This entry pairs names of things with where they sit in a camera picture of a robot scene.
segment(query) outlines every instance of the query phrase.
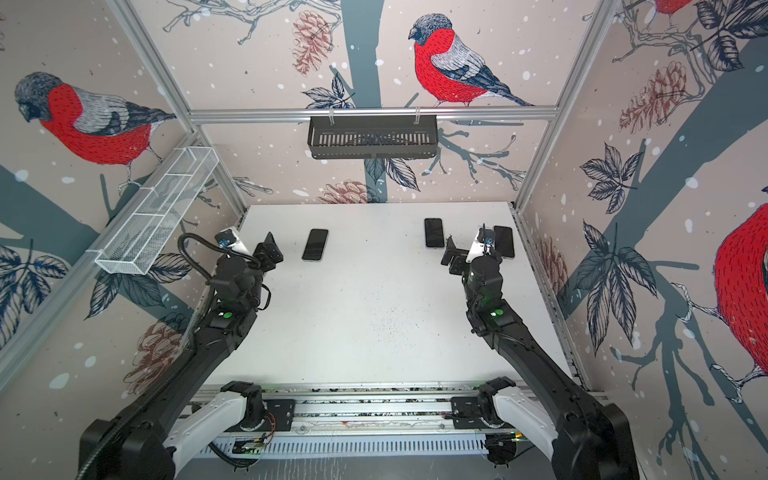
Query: phone screen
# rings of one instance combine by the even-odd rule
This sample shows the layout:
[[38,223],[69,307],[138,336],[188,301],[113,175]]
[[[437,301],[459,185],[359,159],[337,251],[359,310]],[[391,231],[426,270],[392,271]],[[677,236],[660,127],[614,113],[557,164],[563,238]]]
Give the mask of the phone screen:
[[513,241],[512,229],[509,227],[493,227],[493,233],[496,243],[496,252],[502,257],[515,258],[515,242]]
[[306,239],[306,247],[304,247],[304,254],[301,256],[301,260],[319,262],[323,258],[327,239],[328,230],[317,228],[310,230],[310,237]]
[[445,237],[442,232],[442,220],[439,218],[424,219],[424,235],[426,237],[427,248],[443,248],[445,246]]

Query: white wire basket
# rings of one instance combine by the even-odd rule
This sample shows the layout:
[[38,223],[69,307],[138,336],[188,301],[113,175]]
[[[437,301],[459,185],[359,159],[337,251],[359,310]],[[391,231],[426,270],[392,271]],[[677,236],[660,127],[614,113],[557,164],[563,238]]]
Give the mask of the white wire basket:
[[96,264],[108,273],[145,275],[219,164],[210,147],[186,147],[107,243]]

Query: bird head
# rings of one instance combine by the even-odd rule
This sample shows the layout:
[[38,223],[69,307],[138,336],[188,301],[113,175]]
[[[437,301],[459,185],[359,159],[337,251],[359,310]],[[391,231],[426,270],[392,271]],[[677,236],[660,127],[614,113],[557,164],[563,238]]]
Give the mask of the bird head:
[[48,108],[48,94],[63,83],[59,77],[43,71],[29,74],[17,83],[16,103],[24,119],[26,121],[33,118],[39,118],[42,121],[53,120],[51,109]]
[[408,39],[416,40],[416,43],[423,47],[429,37],[442,28],[453,28],[453,24],[442,13],[430,13],[416,20]]

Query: white snow dot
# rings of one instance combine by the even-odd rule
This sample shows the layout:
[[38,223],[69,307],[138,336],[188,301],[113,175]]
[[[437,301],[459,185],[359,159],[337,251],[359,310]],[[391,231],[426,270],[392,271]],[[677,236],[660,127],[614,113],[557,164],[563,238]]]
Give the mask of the white snow dot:
[[60,390],[63,389],[65,385],[67,385],[67,382],[69,382],[69,374],[62,373],[61,375],[51,380],[51,382],[48,384],[48,388]]

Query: white tabletop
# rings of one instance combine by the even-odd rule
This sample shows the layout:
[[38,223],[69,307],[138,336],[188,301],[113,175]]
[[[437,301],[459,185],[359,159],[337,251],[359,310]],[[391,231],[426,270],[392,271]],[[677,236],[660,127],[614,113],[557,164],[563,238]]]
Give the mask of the white tabletop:
[[[470,333],[461,277],[427,249],[424,219],[468,248],[485,222],[515,232],[503,293],[531,334],[568,374],[563,350],[506,203],[252,206],[240,232],[251,251],[267,232],[285,260],[264,283],[269,308],[211,374],[261,384],[433,384],[519,374]],[[323,259],[301,260],[310,229],[329,231]]]

